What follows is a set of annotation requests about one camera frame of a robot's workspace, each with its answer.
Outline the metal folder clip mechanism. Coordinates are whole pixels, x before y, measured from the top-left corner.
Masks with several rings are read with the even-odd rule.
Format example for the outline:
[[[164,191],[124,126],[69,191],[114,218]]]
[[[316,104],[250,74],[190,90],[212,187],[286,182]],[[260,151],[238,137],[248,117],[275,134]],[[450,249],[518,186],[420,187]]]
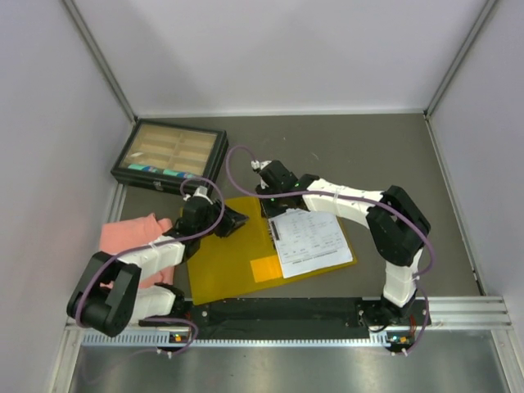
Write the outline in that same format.
[[[274,219],[268,220],[268,228],[269,228],[269,233],[270,233],[270,237],[272,240],[273,248],[276,248],[277,242],[280,240],[280,236],[279,236],[278,228],[277,228],[277,225]]]

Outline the yellow plastic folder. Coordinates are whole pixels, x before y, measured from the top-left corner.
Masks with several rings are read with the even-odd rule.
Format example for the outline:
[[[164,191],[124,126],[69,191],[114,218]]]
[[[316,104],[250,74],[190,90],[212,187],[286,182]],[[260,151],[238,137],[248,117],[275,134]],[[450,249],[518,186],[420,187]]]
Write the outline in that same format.
[[[199,251],[187,262],[191,297],[195,305],[239,297],[255,291],[280,287],[322,273],[356,264],[320,269],[294,278],[284,278],[276,248],[273,248],[268,220],[261,216],[260,202],[252,196],[228,199],[228,207],[249,216],[232,235],[209,236],[201,240]]]

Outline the white paper sheet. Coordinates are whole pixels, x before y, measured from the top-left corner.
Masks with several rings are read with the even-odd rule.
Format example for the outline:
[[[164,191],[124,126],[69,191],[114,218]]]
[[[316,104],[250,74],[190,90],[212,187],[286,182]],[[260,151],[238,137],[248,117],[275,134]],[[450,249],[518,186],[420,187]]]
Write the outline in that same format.
[[[272,219],[280,236],[276,250],[284,278],[354,261],[335,215],[295,209]]]

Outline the black compartment display box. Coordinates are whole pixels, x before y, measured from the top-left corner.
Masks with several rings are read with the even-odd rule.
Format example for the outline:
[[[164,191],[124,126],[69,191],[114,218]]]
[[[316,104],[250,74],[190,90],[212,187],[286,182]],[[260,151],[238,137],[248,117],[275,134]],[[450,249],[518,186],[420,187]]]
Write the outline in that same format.
[[[163,169],[190,172],[214,182],[227,151],[228,135],[224,130],[140,119],[111,174],[126,186],[178,195],[183,180],[171,181],[161,174]],[[148,173],[128,169],[131,164],[152,165],[159,171]]]

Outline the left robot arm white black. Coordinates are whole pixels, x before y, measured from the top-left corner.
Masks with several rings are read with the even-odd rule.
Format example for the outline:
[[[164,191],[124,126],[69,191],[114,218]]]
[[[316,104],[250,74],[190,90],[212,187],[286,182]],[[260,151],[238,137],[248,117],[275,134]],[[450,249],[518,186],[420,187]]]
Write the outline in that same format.
[[[104,246],[93,254],[66,306],[83,328],[116,337],[130,324],[180,323],[185,317],[184,294],[161,278],[187,262],[208,235],[228,237],[248,217],[221,200],[198,193],[190,196],[180,217],[135,247],[115,251]]]

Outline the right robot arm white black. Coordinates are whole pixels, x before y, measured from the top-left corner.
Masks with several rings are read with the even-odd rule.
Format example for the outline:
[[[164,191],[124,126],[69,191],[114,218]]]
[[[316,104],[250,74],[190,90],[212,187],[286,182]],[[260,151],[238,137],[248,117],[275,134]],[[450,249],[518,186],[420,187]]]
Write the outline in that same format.
[[[385,191],[364,191],[336,185],[317,175],[296,177],[279,160],[251,162],[260,176],[255,191],[270,216],[288,209],[334,214],[364,226],[378,254],[385,260],[386,281],[377,305],[364,307],[364,324],[386,328],[405,321],[412,313],[422,253],[436,258],[429,242],[431,225],[408,193],[398,186]]]

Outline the teal tube right in box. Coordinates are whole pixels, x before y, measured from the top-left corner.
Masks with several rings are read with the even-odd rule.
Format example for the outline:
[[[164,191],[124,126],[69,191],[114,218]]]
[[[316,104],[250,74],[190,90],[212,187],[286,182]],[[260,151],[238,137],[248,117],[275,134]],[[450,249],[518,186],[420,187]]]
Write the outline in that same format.
[[[176,171],[172,169],[163,169],[161,174],[167,176],[171,181],[182,181],[184,179],[195,178],[196,175],[185,171]]]

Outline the teal tube in box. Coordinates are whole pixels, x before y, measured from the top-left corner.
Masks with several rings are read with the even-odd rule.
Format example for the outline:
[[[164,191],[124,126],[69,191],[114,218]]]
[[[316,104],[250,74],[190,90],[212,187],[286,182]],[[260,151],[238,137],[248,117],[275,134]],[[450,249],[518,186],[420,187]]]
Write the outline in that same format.
[[[157,173],[159,170],[152,165],[139,165],[139,164],[131,164],[128,166],[128,169],[131,170],[137,170],[142,172],[148,172],[148,173]]]
[[[184,179],[195,178],[196,175],[185,171],[176,171],[172,169],[163,169],[161,174],[167,176],[171,181],[182,181]]]

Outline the teal tube left in box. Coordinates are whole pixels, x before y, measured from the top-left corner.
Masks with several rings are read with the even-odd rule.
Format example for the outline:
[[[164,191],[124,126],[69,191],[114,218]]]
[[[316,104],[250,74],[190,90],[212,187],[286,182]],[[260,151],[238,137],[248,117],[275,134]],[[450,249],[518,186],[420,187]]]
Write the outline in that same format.
[[[148,172],[148,173],[157,173],[159,170],[152,165],[139,165],[139,164],[131,164],[128,166],[128,169],[131,170],[137,170],[142,172]]]

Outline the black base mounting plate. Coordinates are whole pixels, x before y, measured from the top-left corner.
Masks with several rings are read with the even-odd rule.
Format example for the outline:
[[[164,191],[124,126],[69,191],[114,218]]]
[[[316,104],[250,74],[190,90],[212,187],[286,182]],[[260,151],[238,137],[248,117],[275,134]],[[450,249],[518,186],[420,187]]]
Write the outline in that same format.
[[[360,298],[229,298],[203,305],[186,301],[174,316],[194,322],[200,338],[365,338]]]

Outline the pink folded cloth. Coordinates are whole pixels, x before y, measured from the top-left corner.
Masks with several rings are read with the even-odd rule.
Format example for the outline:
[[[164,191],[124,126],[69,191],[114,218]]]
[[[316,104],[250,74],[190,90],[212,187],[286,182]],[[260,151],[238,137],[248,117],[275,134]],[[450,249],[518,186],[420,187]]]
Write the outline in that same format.
[[[155,241],[173,227],[170,219],[147,216],[104,224],[99,248],[110,255]]]

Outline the aluminium front rail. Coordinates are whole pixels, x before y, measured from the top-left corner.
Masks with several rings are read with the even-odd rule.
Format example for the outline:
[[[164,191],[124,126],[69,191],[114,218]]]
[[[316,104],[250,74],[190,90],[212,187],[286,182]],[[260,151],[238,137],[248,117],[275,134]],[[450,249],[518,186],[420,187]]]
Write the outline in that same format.
[[[431,330],[507,330],[513,326],[500,296],[429,298]]]

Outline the left aluminium frame post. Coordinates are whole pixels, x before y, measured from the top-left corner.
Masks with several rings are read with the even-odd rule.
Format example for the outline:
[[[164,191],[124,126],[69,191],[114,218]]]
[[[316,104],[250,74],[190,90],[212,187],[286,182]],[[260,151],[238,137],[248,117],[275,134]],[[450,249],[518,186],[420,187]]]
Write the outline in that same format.
[[[61,0],[61,5],[65,8],[65,11],[81,36],[81,39],[88,49],[88,52],[90,53],[90,56],[93,59],[96,67],[102,73],[102,78],[104,79],[107,87],[110,89],[114,99],[118,102],[120,109],[124,112],[127,119],[134,123],[137,119],[137,116],[135,115],[129,100],[125,96],[123,89],[120,87],[120,84],[115,77],[109,62],[98,45],[97,40],[90,30],[76,2],[73,0]]]

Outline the aluminium frame post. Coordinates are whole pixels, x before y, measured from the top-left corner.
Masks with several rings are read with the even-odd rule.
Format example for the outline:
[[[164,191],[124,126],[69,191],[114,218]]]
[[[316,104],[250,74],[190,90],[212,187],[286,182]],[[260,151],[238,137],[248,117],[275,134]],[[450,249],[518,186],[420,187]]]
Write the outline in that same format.
[[[481,10],[472,24],[472,27],[468,30],[465,39],[459,46],[458,51],[454,55],[453,60],[449,64],[449,67],[447,68],[443,78],[439,82],[436,91],[432,95],[427,108],[423,112],[425,120],[429,120],[436,112],[449,86],[454,81],[455,75],[459,72],[469,52],[472,50],[474,44],[481,35],[482,30],[487,26],[490,19],[494,15],[498,5],[499,0],[484,1]]]
[[[93,59],[96,67],[102,73],[102,78],[104,79],[107,87],[110,89],[114,99],[118,102],[120,109],[124,112],[127,119],[134,123],[137,119],[137,116],[135,115],[129,100],[125,96],[123,89],[120,87],[120,84],[115,77],[109,62],[98,45],[97,40],[90,30],[76,2],[73,0],[61,0],[61,5],[65,8],[65,11],[81,36],[81,39],[88,49],[88,52],[90,53],[90,56]]]

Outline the right aluminium frame post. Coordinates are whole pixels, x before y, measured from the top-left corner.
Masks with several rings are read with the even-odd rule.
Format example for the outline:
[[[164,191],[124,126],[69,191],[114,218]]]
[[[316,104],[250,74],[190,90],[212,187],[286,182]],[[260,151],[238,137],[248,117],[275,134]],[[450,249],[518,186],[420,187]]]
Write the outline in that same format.
[[[472,50],[474,44],[481,35],[482,30],[487,26],[490,19],[494,15],[498,5],[499,0],[484,1],[481,10],[472,24],[472,27],[468,30],[465,39],[459,46],[458,51],[454,55],[453,60],[449,64],[449,67],[447,68],[443,78],[439,82],[436,91],[432,95],[427,108],[423,112],[425,120],[429,120],[436,112],[449,86],[454,81],[455,75],[459,72],[469,52]]]

